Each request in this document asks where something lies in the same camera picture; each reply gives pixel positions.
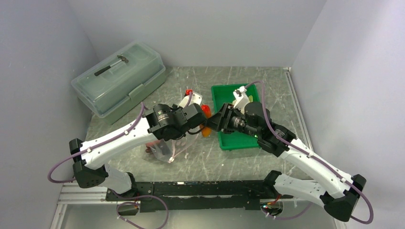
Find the red orange mango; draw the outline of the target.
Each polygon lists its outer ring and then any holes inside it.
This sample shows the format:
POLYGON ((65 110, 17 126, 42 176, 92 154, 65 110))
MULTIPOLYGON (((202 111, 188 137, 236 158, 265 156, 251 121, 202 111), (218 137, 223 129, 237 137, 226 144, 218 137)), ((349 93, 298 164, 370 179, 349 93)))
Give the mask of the red orange mango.
POLYGON ((203 137, 208 137, 211 134, 212 130, 207 127, 207 121, 208 121, 208 118, 210 118, 212 116, 212 112, 211 112, 210 107, 206 104, 201 105, 201 109, 204 112, 206 121, 200 125, 200 130, 201 130, 201 134, 203 137))

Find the clear zip top bag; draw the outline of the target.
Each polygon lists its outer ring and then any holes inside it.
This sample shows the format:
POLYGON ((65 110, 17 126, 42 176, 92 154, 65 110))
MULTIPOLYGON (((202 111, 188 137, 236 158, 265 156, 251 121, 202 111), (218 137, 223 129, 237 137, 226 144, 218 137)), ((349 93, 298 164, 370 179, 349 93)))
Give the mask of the clear zip top bag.
POLYGON ((171 163, 179 154, 186 152, 186 150, 196 142, 199 135, 200 134, 186 134, 186 136, 180 140, 160 140, 156 149, 146 148, 145 151, 146 153, 153 154, 160 161, 171 163))

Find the pink peach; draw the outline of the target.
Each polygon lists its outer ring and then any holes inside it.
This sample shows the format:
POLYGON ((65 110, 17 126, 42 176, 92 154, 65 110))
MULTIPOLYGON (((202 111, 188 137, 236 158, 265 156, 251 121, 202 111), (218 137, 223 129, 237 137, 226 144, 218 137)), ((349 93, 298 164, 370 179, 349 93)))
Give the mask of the pink peach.
POLYGON ((157 140, 157 141, 146 143, 145 146, 146 146, 146 148, 156 149, 158 147, 159 143, 160 143, 160 140, 157 140))

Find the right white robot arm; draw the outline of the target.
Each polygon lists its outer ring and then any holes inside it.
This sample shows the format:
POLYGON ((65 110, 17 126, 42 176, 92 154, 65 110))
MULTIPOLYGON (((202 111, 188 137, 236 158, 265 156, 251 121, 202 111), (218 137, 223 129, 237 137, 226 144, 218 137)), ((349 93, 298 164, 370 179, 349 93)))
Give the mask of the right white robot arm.
POLYGON ((282 125, 271 121, 270 112, 260 102, 250 102, 241 113, 232 104, 207 119, 205 126, 216 132, 239 132, 256 138, 259 147, 288 161, 309 175, 314 182, 290 177, 272 170, 263 180, 269 198, 295 196, 317 204, 337 220, 354 219, 352 212, 361 197, 366 179, 350 175, 326 162, 282 125))

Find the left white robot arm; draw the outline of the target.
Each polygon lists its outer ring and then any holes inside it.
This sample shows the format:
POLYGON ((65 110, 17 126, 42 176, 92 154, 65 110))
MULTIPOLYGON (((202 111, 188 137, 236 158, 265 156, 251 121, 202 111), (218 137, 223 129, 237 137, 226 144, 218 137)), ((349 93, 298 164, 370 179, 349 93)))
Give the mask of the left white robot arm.
POLYGON ((74 163, 75 179, 81 188, 107 187, 124 200, 137 194, 134 176, 112 168, 108 162, 122 153, 146 145, 161 161, 171 163, 176 154, 191 145, 188 131, 195 130, 206 121, 200 105, 171 108, 157 104, 142 111, 136 120, 98 139, 83 142, 83 154, 74 163))

